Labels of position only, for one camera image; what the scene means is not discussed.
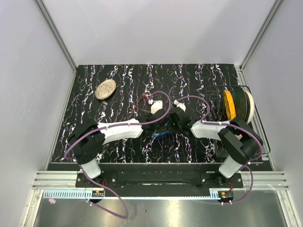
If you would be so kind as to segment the red frame sunglasses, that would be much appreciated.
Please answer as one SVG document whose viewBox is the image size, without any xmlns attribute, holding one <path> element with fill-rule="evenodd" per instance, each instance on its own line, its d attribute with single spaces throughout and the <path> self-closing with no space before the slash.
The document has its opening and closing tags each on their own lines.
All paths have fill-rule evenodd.
<svg viewBox="0 0 303 227">
<path fill-rule="evenodd" d="M 141 96 L 138 98 L 136 104 L 134 105 L 134 109 L 136 109 L 138 111 L 142 111 L 144 113 L 151 113 L 150 110 L 141 109 L 139 107 L 140 103 L 147 103 L 147 104 L 149 104 L 149 101 L 150 101 L 149 96 L 146 93 L 142 93 Z"/>
</svg>

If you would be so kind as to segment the blue glasses case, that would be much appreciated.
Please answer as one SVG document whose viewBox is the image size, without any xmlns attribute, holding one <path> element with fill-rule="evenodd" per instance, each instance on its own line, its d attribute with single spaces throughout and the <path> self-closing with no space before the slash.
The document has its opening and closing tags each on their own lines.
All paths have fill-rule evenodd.
<svg viewBox="0 0 303 227">
<path fill-rule="evenodd" d="M 165 120 L 157 124 L 156 131 L 152 134 L 154 137 L 162 137 L 164 135 L 169 134 L 171 120 Z"/>
</svg>

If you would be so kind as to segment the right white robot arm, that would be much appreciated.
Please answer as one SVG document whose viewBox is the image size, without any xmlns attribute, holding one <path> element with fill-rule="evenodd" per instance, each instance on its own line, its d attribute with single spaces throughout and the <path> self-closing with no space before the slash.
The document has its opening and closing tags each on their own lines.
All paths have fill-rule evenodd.
<svg viewBox="0 0 303 227">
<path fill-rule="evenodd" d="M 232 182 L 232 176 L 242 166 L 252 161 L 257 153 L 263 151 L 262 139 L 240 117 L 225 122 L 205 120 L 193 122 L 179 107 L 175 108 L 169 116 L 169 130 L 177 134 L 218 140 L 222 143 L 228 157 L 220 165 L 219 173 L 215 175 L 215 182 L 219 187 L 228 186 Z"/>
</svg>

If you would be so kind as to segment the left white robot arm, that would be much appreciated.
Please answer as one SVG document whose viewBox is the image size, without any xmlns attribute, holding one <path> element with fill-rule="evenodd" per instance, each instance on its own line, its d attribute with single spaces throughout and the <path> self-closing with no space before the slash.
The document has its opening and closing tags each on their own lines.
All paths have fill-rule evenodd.
<svg viewBox="0 0 303 227">
<path fill-rule="evenodd" d="M 161 127 L 168 125 L 169 118 L 159 114 L 143 118 L 132 118 L 124 122 L 96 123 L 89 121 L 76 127 L 69 136 L 65 159 L 75 159 L 81 169 L 87 174 L 86 182 L 91 187 L 102 183 L 101 169 L 98 166 L 97 154 L 107 143 L 136 139 L 140 136 L 151 136 Z"/>
</svg>

